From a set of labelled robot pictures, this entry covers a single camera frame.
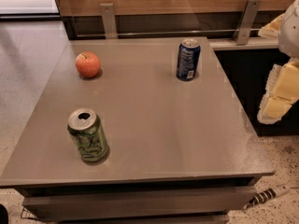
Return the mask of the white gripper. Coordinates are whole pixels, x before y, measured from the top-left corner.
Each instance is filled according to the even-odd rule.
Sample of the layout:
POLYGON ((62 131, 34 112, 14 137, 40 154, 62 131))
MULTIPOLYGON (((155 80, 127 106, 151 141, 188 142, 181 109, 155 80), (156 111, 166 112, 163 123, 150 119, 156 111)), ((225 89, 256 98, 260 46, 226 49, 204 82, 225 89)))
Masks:
POLYGON ((262 124, 274 124, 299 100, 299 0, 263 26, 258 36, 278 38, 278 48, 291 59, 271 69, 265 94, 259 105, 257 119, 262 124))

